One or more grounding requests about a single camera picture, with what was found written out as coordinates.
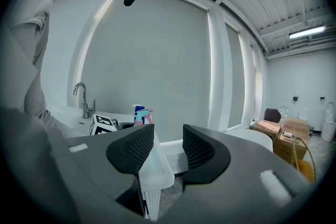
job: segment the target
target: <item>faucet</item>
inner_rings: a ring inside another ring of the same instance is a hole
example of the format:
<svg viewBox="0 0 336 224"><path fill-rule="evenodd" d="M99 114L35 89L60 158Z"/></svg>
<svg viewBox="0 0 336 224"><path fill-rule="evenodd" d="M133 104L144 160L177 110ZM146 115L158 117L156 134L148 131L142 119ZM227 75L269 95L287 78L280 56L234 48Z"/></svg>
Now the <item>faucet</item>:
<svg viewBox="0 0 336 224"><path fill-rule="evenodd" d="M79 82L76 84L74 91L73 91L73 95L77 95L77 91L79 89L79 87L83 87L83 119L87 119L89 117L89 113L95 113L96 111L96 100L93 101L93 108L89 108L88 104L86 103L86 86L83 82Z"/></svg>

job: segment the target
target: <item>fluorescent light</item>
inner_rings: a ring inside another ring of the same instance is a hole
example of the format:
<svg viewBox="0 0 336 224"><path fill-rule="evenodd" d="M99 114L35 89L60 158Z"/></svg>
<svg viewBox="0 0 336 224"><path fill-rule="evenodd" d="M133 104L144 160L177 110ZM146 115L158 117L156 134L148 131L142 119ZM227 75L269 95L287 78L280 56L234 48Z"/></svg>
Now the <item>fluorescent light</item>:
<svg viewBox="0 0 336 224"><path fill-rule="evenodd" d="M294 33L294 34L289 34L289 39L320 33L320 32L323 32L325 30L325 28L326 28L325 26L319 26L319 27L316 27L316 28L310 28L310 29L307 29L307 30L299 31L299 32Z"/></svg>

